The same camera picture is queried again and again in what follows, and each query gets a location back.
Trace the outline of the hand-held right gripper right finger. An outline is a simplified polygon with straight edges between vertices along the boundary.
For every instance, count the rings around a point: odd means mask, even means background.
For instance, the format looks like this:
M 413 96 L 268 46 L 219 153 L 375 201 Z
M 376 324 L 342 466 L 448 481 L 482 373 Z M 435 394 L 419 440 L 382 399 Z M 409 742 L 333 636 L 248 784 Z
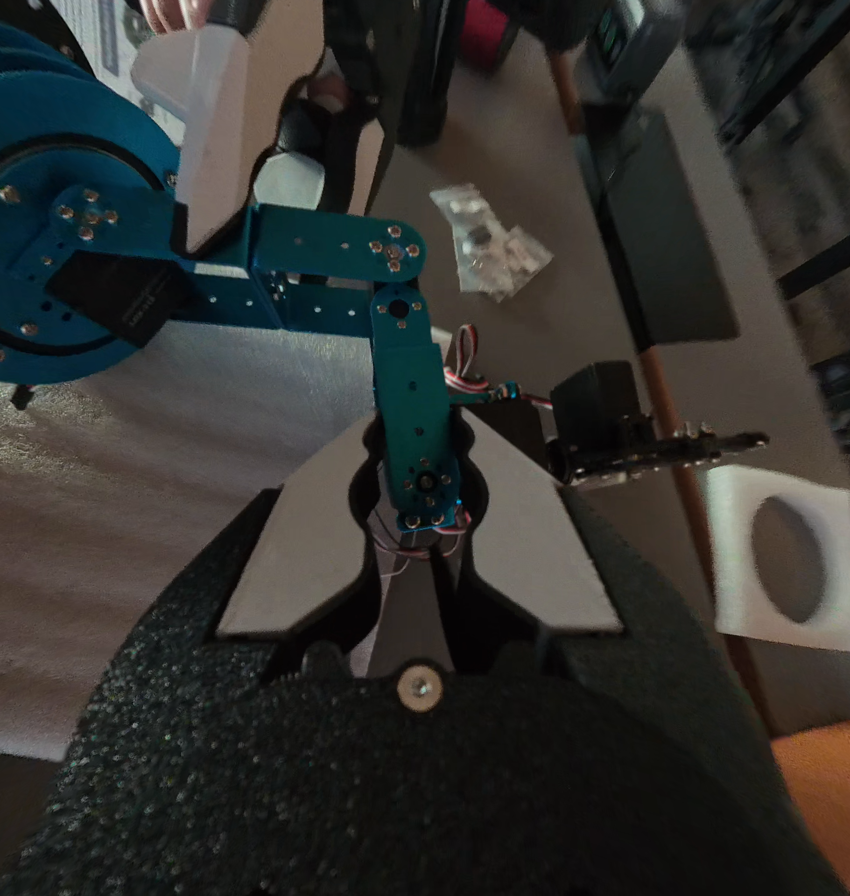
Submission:
M 461 416 L 480 488 L 467 500 L 477 581 L 550 633 L 623 633 L 558 482 L 468 409 Z

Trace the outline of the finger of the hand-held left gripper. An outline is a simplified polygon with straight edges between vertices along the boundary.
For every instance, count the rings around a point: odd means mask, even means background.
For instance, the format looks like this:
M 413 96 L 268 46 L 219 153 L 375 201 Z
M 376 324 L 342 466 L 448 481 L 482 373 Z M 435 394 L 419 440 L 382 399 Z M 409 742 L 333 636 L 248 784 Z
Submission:
M 263 2 L 247 35 L 209 19 L 193 36 L 178 171 L 186 253 L 201 252 L 246 207 L 288 100 L 323 59 L 323 2 Z

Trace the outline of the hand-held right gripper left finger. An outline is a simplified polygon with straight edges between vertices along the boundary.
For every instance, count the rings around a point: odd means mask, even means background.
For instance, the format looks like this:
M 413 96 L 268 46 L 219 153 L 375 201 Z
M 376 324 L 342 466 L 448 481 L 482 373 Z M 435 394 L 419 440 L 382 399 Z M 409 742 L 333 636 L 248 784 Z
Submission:
M 363 639 L 378 619 L 382 589 L 375 548 L 351 507 L 351 485 L 370 460 L 361 419 L 283 482 L 229 597 L 220 639 L 287 639 L 330 611 L 350 611 L 341 639 Z

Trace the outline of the person's left hand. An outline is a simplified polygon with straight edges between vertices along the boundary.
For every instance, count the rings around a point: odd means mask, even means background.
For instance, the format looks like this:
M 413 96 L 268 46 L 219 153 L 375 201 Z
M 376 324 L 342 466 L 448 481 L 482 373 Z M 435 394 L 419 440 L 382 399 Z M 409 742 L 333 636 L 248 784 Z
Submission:
M 139 10 L 155 35 L 204 28 L 213 1 L 139 1 Z

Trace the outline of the red electric screwdriver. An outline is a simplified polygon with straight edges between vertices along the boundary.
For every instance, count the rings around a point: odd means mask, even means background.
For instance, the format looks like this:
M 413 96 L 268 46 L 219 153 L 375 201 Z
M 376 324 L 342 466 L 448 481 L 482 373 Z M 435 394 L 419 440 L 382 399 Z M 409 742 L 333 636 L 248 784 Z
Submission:
M 487 1 L 469 1 L 464 14 L 458 55 L 483 73 L 496 72 L 506 60 L 519 26 Z

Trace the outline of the printed instruction manual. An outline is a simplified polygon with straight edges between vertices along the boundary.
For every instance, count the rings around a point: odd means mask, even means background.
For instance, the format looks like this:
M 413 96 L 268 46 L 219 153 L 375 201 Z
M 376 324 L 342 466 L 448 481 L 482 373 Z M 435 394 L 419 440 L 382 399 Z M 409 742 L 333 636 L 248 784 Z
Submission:
M 129 79 L 139 48 L 152 31 L 139 1 L 90 1 L 86 16 L 92 37 L 86 55 L 96 72 L 111 79 Z

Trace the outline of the white foam sheet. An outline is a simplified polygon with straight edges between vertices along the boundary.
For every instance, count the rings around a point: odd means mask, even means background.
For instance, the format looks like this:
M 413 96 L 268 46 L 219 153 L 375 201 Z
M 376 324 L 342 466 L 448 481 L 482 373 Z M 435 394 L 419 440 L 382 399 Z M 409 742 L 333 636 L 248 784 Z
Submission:
M 58 761 L 107 662 L 263 488 L 372 406 L 368 343 L 173 322 L 101 374 L 0 384 L 0 753 Z

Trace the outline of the white foam packing insert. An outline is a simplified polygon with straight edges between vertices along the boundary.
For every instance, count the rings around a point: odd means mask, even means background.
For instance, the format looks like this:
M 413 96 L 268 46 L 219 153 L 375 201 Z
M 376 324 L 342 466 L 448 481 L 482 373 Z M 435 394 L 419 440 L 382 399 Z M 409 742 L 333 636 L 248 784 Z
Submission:
M 850 490 L 744 465 L 707 472 L 705 502 L 719 633 L 756 641 L 850 652 Z M 822 598 L 805 622 L 778 610 L 755 565 L 755 516 L 769 499 L 805 521 L 822 559 Z

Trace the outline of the clear bag with white parts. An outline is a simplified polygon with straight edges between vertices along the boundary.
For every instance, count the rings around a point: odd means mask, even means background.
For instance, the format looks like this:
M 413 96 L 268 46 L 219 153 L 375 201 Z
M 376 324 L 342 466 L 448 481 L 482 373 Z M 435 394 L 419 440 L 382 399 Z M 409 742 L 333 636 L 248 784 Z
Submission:
M 508 230 L 472 184 L 433 190 L 431 201 L 450 225 L 457 280 L 464 295 L 497 303 L 515 296 L 554 260 L 519 226 Z

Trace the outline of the grey device with green display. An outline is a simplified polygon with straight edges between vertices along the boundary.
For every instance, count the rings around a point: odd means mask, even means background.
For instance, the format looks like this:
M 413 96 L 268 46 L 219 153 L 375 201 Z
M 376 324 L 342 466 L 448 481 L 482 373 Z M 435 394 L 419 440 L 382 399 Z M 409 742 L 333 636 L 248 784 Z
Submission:
M 643 96 L 680 42 L 684 13 L 677 1 L 604 2 L 586 45 L 599 93 L 620 102 Z

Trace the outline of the black rectangular panel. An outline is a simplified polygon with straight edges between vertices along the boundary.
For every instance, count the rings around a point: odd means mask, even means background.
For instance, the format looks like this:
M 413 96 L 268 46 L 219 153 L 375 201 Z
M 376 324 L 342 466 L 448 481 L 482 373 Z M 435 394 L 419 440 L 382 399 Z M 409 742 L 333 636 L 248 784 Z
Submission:
M 636 349 L 740 328 L 664 114 L 586 104 L 578 158 Z

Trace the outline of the orange and white cardboard box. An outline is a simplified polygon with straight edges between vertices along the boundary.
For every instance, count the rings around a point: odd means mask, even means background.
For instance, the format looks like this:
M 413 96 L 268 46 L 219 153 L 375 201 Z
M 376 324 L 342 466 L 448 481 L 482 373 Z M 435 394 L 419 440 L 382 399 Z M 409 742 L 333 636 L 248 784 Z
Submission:
M 850 891 L 850 721 L 772 741 L 811 839 Z

